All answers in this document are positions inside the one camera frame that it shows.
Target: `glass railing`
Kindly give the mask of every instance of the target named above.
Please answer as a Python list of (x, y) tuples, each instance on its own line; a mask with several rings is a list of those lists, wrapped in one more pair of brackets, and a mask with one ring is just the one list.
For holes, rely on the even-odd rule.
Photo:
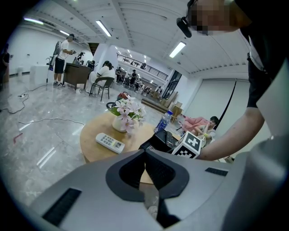
[(155, 69), (149, 65), (146, 65), (146, 63), (142, 63), (138, 60), (134, 60), (134, 59), (129, 58), (127, 56), (117, 54), (117, 60), (120, 62), (128, 63), (132, 66), (140, 67), (141, 69), (143, 69), (147, 72), (150, 72), (151, 74), (156, 75), (163, 80), (166, 80), (168, 77), (167, 74), (165, 74), (165, 73), (163, 73), (163, 72), (161, 72), (161, 71), (159, 71), (159, 70), (157, 70), (157, 69)]

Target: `counter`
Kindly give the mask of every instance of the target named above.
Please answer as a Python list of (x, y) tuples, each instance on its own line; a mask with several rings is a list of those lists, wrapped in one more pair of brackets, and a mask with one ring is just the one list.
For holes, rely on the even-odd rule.
[(86, 66), (66, 63), (63, 76), (63, 84), (64, 82), (72, 84), (75, 86), (75, 90), (78, 84), (84, 84), (85, 89), (90, 72), (91, 69)]

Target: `sneaker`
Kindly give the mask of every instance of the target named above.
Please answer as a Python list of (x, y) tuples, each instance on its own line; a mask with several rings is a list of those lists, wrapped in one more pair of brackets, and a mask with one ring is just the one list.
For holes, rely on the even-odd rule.
[(64, 88), (65, 87), (65, 85), (63, 83), (59, 83), (57, 86), (60, 87), (60, 88)]

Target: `ceiling light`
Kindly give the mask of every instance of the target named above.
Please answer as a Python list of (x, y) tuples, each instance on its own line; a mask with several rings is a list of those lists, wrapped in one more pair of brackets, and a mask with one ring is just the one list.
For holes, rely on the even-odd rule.
[(35, 20), (35, 19), (32, 19), (32, 18), (24, 18), (24, 20), (30, 21), (30, 22), (32, 22), (32, 23), (38, 23), (38, 24), (43, 25), (43, 22), (38, 21), (38, 20)]
[(109, 37), (112, 36), (111, 33), (108, 32), (108, 30), (106, 29), (106, 27), (103, 25), (103, 23), (102, 23), (100, 20), (96, 21), (96, 23), (97, 23), (97, 24), (100, 26), (100, 28), (106, 33), (107, 36), (109, 36)]
[(67, 35), (67, 36), (69, 36), (69, 33), (66, 33), (66, 32), (64, 32), (64, 31), (60, 31), (61, 33), (63, 33), (63, 34), (65, 34), (65, 35)]
[(172, 51), (172, 53), (170, 54), (170, 57), (173, 58), (177, 55), (177, 53), (179, 53), (182, 48), (185, 47), (185, 43), (184, 42), (180, 42), (179, 45), (177, 45), (177, 47)]

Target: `marble floor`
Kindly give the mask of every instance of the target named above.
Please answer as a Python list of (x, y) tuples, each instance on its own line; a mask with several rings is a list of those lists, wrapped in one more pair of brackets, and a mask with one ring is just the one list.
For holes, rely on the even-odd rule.
[[(45, 86), (26, 92), (41, 85)], [(18, 201), (29, 205), (49, 186), (85, 164), (79, 144), (82, 124), (106, 112), (106, 103), (116, 100), (123, 91), (138, 100), (142, 98), (140, 94), (113, 84), (110, 100), (105, 91), (101, 102), (101, 95), (89, 97), (83, 85), (79, 85), (75, 91), (70, 85), (58, 88), (51, 83), (35, 84), (29, 75), (10, 78), (0, 92), (0, 109), (8, 108), (10, 112), (16, 112), (28, 97), (19, 98), (18, 95), (26, 92), (29, 98), (20, 112), (0, 112), (0, 172), (9, 192)], [(145, 110), (146, 122), (156, 126), (162, 113), (147, 106)], [(82, 124), (43, 120), (26, 126), (18, 122), (29, 123), (44, 118), (70, 119)], [(167, 130), (175, 133), (176, 128), (177, 125), (169, 124)], [(43, 161), (47, 153), (50, 153), (50, 158)]]

